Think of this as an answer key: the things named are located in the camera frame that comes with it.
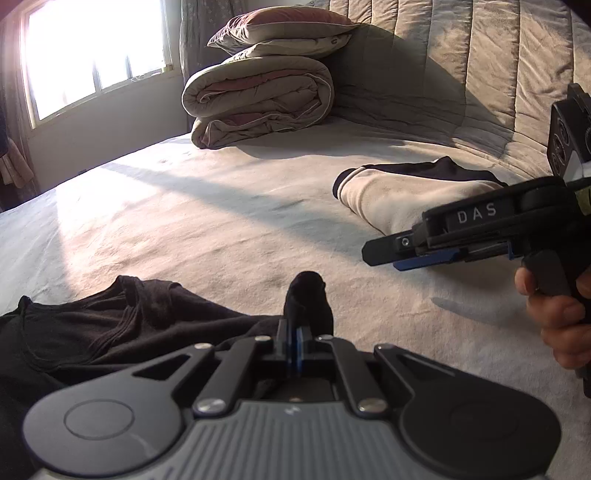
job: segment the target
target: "curtain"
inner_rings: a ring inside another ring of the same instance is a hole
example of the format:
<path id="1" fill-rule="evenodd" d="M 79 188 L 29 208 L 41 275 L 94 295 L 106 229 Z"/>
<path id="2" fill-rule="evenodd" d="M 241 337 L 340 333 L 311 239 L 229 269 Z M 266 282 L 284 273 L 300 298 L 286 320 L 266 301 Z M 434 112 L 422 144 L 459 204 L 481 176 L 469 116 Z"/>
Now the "curtain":
<path id="1" fill-rule="evenodd" d="M 228 20 L 245 12 L 243 0 L 181 0 L 180 56 L 185 83 L 201 69 L 228 58 L 207 41 Z"/>
<path id="2" fill-rule="evenodd" d="M 22 203 L 38 194 L 27 145 L 31 124 L 21 70 L 18 11 L 0 22 L 0 90 L 0 134 L 6 132 L 0 144 L 7 146 L 7 153 L 0 157 L 0 208 L 6 210 L 15 206 L 15 198 Z"/>

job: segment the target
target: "black trim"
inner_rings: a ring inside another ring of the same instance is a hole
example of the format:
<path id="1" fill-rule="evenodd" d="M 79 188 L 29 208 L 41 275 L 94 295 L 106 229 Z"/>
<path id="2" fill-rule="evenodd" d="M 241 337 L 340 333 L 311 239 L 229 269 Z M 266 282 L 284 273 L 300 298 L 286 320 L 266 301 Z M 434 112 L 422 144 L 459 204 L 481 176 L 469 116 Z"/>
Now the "black trim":
<path id="1" fill-rule="evenodd" d="M 459 166 L 447 156 L 439 158 L 434 162 L 381 163 L 377 165 L 364 165 L 364 167 L 387 173 L 398 173 L 401 175 L 411 175 L 413 177 L 423 177 L 426 179 L 453 181 L 484 180 L 492 181 L 502 187 L 508 186 L 505 182 L 497 179 L 488 170 L 469 170 L 468 168 Z"/>
<path id="2" fill-rule="evenodd" d="M 339 199 L 338 192 L 339 192 L 340 184 L 343 183 L 345 178 L 347 178 L 349 176 L 349 174 L 354 172 L 355 170 L 357 170 L 357 168 L 347 168 L 347 170 L 342 171 L 341 173 L 339 173 L 339 176 L 336 177 L 335 184 L 333 185 L 333 196 L 337 200 Z"/>

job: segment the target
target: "black fabric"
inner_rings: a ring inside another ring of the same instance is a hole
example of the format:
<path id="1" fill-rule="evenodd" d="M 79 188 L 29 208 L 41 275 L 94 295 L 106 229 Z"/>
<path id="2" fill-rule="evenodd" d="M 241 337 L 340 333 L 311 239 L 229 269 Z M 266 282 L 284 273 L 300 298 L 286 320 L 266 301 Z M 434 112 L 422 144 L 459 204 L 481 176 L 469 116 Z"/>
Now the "black fabric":
<path id="1" fill-rule="evenodd" d="M 245 336 L 272 336 L 279 318 L 234 312 L 178 283 L 124 276 L 64 305 L 23 297 L 0 317 L 0 478 L 24 480 L 34 473 L 21 425 L 45 395 L 192 343 L 226 349 Z"/>
<path id="2" fill-rule="evenodd" d="M 436 180 L 453 180 L 453 181 L 472 181 L 472 180 L 486 180 L 492 181 L 506 187 L 505 182 L 497 179 L 488 170 L 468 170 L 467 168 L 459 166 L 450 157 L 442 157 L 434 162 L 421 163 L 382 163 L 382 164 L 368 164 L 364 168 L 372 168 L 374 170 L 381 170 L 387 173 L 398 173 L 400 175 L 410 175 L 413 177 L 423 177 L 426 179 Z M 333 185 L 333 195 L 338 198 L 337 192 L 339 186 L 345 178 L 355 171 L 354 168 L 349 168 L 339 174 L 335 184 Z"/>

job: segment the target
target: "bed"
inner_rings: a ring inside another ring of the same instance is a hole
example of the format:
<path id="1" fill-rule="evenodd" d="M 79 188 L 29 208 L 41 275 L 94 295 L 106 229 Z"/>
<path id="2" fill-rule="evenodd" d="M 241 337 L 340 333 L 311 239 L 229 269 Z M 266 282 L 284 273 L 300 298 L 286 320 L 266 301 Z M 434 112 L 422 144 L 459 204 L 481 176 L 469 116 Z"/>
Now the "bed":
<path id="1" fill-rule="evenodd" d="M 356 30 L 348 50 L 327 61 L 336 72 L 334 116 L 215 151 L 197 149 L 189 134 L 171 138 L 3 213 L 0 310 L 14 309 L 22 295 L 50 304 L 79 299 L 128 274 L 175 280 L 245 313 L 278 313 L 290 280 L 316 270 L 327 284 L 337 335 L 362 349 L 393 342 L 541 398 L 563 426 L 550 475 L 587 477 L 591 402 L 526 317 L 512 282 L 517 264 L 494 258 L 405 273 L 369 267 L 361 247 L 379 233 L 331 190 L 347 168 L 445 155 L 508 183 L 549 173 L 547 112 L 573 79 L 591 89 L 589 30 L 554 1 L 324 6 L 368 24 Z M 486 15 L 495 9 L 497 19 L 507 14 L 517 23 L 491 23 Z M 502 48 L 505 55 L 495 50 L 483 57 L 507 35 L 512 43 Z M 560 45 L 550 56 L 545 45 L 563 37 L 568 58 Z M 463 52 L 445 55 L 446 45 Z M 352 61 L 378 65 L 363 55 L 367 48 L 391 66 L 374 83 L 351 67 Z M 479 61 L 487 74 L 478 73 Z M 527 71 L 535 65 L 544 68 Z M 402 82 L 402 68 L 423 72 L 424 81 Z M 385 75 L 398 79 L 395 89 Z M 435 81 L 439 75 L 449 81 Z M 497 95 L 509 81 L 513 90 Z M 360 105 L 360 99 L 367 101 Z"/>

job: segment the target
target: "silver screw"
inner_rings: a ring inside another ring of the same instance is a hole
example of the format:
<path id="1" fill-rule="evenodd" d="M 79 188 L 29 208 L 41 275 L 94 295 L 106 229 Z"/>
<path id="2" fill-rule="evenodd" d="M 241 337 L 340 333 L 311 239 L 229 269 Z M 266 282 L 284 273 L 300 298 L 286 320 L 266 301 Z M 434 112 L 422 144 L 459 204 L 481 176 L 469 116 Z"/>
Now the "silver screw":
<path id="1" fill-rule="evenodd" d="M 226 402 L 221 398 L 206 398 L 197 404 L 197 410 L 208 415 L 215 415 L 226 408 Z"/>
<path id="2" fill-rule="evenodd" d="M 364 398 L 357 408 L 366 413 L 383 413 L 388 408 L 388 404 L 381 398 Z"/>

